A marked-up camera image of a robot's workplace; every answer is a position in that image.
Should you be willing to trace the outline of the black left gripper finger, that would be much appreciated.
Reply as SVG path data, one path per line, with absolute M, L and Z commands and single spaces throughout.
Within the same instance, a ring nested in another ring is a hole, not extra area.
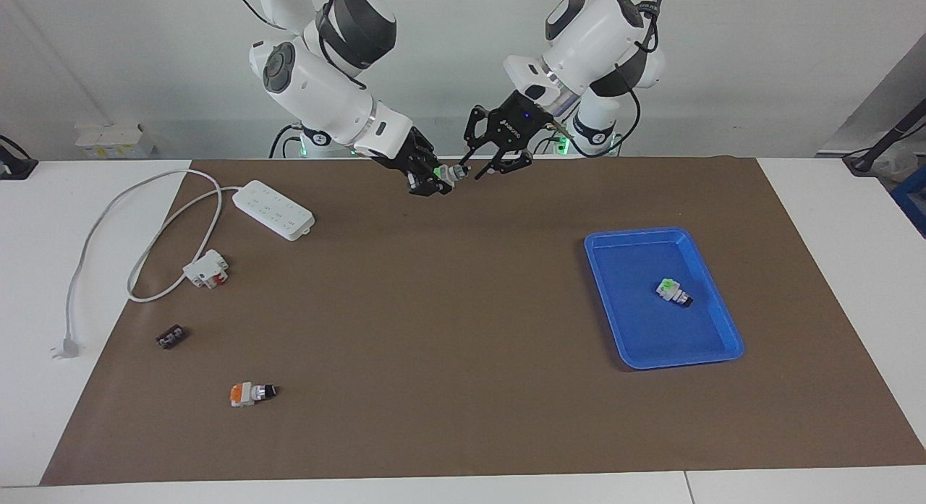
M 488 118 L 488 109 L 484 108 L 484 106 L 473 106 L 470 116 L 467 119 L 467 127 L 464 129 L 463 134 L 467 152 L 459 159 L 459 162 L 457 162 L 464 177 L 469 176 L 470 170 L 472 170 L 472 167 L 470 167 L 470 164 L 467 162 L 469 162 L 480 148 L 487 144 L 486 132 Z
M 482 170 L 477 172 L 477 180 L 480 180 L 486 174 L 512 174 L 514 171 L 529 167 L 535 160 L 535 155 L 530 151 L 520 151 L 518 155 L 511 158 L 505 157 L 506 153 L 500 151 L 489 159 Z

